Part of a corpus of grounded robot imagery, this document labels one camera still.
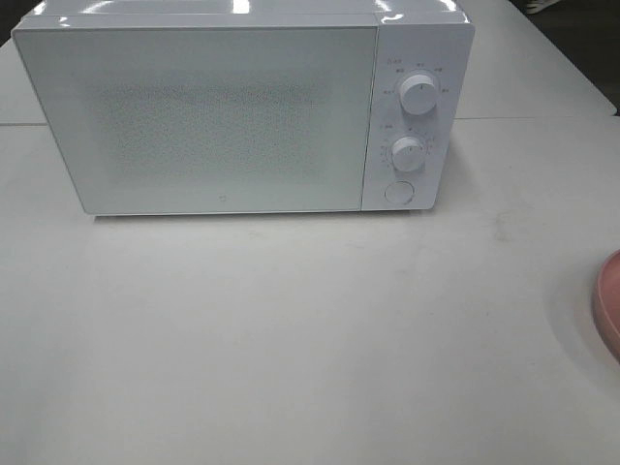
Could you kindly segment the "round white door button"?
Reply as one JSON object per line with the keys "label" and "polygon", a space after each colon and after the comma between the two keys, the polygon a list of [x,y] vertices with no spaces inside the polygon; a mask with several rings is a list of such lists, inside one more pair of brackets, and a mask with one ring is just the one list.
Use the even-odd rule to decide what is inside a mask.
{"label": "round white door button", "polygon": [[385,190],[385,198],[388,202],[396,205],[407,205],[415,196],[414,186],[407,181],[395,181],[389,184]]}

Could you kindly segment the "pink round plate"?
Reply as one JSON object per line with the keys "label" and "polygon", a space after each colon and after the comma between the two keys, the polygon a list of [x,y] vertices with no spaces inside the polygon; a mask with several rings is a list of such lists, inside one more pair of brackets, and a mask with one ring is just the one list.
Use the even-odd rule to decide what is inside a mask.
{"label": "pink round plate", "polygon": [[598,333],[616,360],[619,360],[619,251],[601,265],[593,289],[593,319]]}

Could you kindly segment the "white microwave door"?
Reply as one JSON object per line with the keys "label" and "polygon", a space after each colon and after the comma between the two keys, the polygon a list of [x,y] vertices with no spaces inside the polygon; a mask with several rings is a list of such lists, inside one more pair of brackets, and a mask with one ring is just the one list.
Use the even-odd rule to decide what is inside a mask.
{"label": "white microwave door", "polygon": [[355,210],[372,28],[20,31],[83,209]]}

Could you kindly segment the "lower white timer knob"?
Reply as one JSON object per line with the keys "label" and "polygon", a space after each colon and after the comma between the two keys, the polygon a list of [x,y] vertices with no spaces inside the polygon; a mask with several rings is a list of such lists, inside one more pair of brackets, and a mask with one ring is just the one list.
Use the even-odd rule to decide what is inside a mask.
{"label": "lower white timer knob", "polygon": [[397,171],[418,171],[425,163],[425,145],[415,137],[398,139],[391,146],[390,152],[392,165]]}

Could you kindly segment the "white microwave oven body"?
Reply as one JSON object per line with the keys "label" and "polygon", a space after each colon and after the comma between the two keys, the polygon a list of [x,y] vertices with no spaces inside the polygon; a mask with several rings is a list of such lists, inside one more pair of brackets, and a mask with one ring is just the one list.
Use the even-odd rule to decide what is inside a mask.
{"label": "white microwave oven body", "polygon": [[[376,32],[360,206],[355,210],[193,214],[431,208],[437,198],[475,36],[474,24],[454,2],[45,1],[20,21],[12,37],[28,75],[15,40],[20,31],[301,28],[372,28]],[[439,84],[436,107],[419,116],[406,113],[397,95],[398,82],[415,70],[429,72]],[[418,138],[425,145],[425,163],[420,170],[401,172],[392,165],[391,146],[405,137]],[[386,200],[386,187],[395,181],[407,181],[414,186],[415,196],[409,204],[396,205]]]}

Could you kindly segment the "upper white power knob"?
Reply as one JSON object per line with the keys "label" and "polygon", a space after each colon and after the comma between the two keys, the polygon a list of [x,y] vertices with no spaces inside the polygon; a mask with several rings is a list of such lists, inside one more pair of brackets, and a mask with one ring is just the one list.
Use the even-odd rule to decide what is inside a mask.
{"label": "upper white power knob", "polygon": [[437,79],[425,70],[415,70],[397,84],[402,109],[413,116],[424,115],[436,107],[439,94]]}

